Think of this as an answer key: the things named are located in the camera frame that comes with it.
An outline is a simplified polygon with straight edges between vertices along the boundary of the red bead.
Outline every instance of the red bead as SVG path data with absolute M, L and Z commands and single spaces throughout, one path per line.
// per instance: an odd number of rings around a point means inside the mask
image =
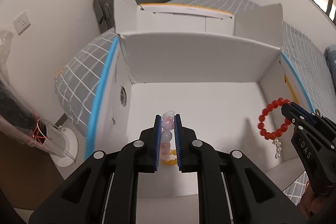
M 266 108 L 264 108 L 264 109 L 262 110 L 262 114 L 263 114 L 264 116 L 267 116 L 267 115 L 268 115 L 268 110 L 267 110 Z
M 266 129 L 263 128 L 262 130 L 260 130 L 260 135 L 261 136 L 265 136 L 266 135 Z
M 273 106 L 271 104 L 268 104 L 266 109 L 271 112 L 273 110 Z
M 283 124 L 281 125 L 281 127 L 280 127 L 280 130 L 281 130 L 282 132 L 286 132 L 287 129 L 288 129 L 288 126 L 286 126 L 284 123 L 283 123 Z
M 278 101 L 277 101 L 277 100 L 274 100 L 274 101 L 272 102 L 272 106 L 273 106 L 274 108 L 277 108 L 277 107 L 279 106 Z
M 271 133 L 271 137 L 270 137 L 270 139 L 271 139 L 271 140 L 275 140 L 276 137 L 277 137 L 277 136 L 275 135 L 275 132 L 272 132 L 272 133 Z
M 286 118 L 285 119 L 285 125 L 289 126 L 290 124 L 291 124 L 291 121 Z
M 277 131 L 275 131 L 275 135 L 279 138 L 282 136 L 282 131 L 280 129 L 277 129 Z
M 263 129 L 264 128 L 264 123 L 263 122 L 258 123 L 258 128 Z
M 282 97 L 280 97 L 280 98 L 278 99 L 278 103 L 279 103 L 279 106 L 282 106 L 282 105 L 285 103 L 285 99 L 282 98 Z
M 265 116 L 264 116 L 264 115 L 260 115 L 260 116 L 259 116 L 259 121 L 260 121 L 260 122 L 263 122 L 264 120 L 265 120 Z

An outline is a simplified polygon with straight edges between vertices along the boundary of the yellow strip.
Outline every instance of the yellow strip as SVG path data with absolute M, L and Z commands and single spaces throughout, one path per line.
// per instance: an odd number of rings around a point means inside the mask
M 141 6 L 149 6 L 149 5 L 166 5 L 166 6 L 185 6 L 185 7 L 193 7 L 193 8 L 200 8 L 200 9 L 206 9 L 206 10 L 213 10 L 216 12 L 221 12 L 227 15 L 233 15 L 233 13 L 219 10 L 219 9 L 213 9 L 213 8 L 208 8 L 208 7 L 203 7 L 203 6 L 197 6 L 197 5 L 187 5 L 187 4 L 178 4 L 178 3 L 141 3 Z
M 293 88 L 292 88 L 292 86 L 291 86 L 291 83 L 289 82 L 289 80 L 288 80 L 288 78 L 287 78 L 286 75 L 285 75 L 285 82 L 286 82 L 286 84 L 287 84 L 287 86 L 288 86 L 288 88 L 289 88 L 289 91 L 291 92 L 291 95 L 292 95 L 292 97 L 293 97 L 293 99 L 294 99 L 295 104 L 300 105 L 300 104 L 299 104 L 299 100 L 297 99 L 297 97 L 296 97 L 296 95 L 295 95 L 295 92 L 294 92 L 294 90 L 293 90 Z

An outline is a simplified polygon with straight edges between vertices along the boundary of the white cardboard box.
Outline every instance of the white cardboard box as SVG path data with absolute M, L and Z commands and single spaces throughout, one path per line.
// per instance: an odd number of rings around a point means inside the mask
M 151 128 L 155 115 L 174 110 L 198 139 L 223 152 L 241 150 L 282 190 L 304 171 L 290 143 L 292 125 L 280 138 L 280 159 L 274 157 L 272 141 L 257 129 L 262 109 L 279 97 L 311 110 L 302 83 L 281 53 L 281 4 L 218 24 L 218 18 L 203 12 L 169 13 L 167 5 L 164 12 L 153 12 L 135 0 L 114 1 L 115 30 L 121 39 L 111 63 L 105 64 L 110 69 L 94 132 L 95 150 L 120 150 Z M 223 34 L 221 28 L 233 31 Z M 122 87 L 126 106 L 120 102 Z M 278 108 L 267 116 L 265 127 L 272 132 L 283 122 Z M 197 199 L 197 193 L 196 174 L 182 174 L 177 166 L 160 164 L 155 174 L 139 174 L 140 207 L 155 198 L 178 208 L 187 196 Z M 154 214 L 157 221 L 170 222 L 169 213 Z M 190 223 L 185 217 L 184 223 Z

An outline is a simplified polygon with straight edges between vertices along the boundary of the plastic bag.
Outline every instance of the plastic bag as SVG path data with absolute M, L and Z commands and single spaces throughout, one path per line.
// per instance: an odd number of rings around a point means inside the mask
M 9 56 L 13 33 L 0 29 L 0 67 L 2 67 Z

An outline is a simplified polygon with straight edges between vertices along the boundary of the silver screw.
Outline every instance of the silver screw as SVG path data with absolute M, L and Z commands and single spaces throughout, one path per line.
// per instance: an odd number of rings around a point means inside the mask
M 135 147 L 142 147 L 144 145 L 143 141 L 137 140 L 133 143 Z
M 95 153 L 93 154 L 93 157 L 94 157 L 95 159 L 101 159 L 102 157 L 104 157 L 104 153 L 101 152 L 101 151 L 97 151 L 97 152 L 95 152 Z
M 196 147 L 200 147 L 200 146 L 202 146 L 202 141 L 200 141 L 200 140 L 193 140 L 193 142 L 192 142 L 192 145 L 193 146 L 196 146 Z
M 243 154 L 239 150 L 235 150 L 232 152 L 232 156 L 236 159 L 240 159 L 243 156 Z

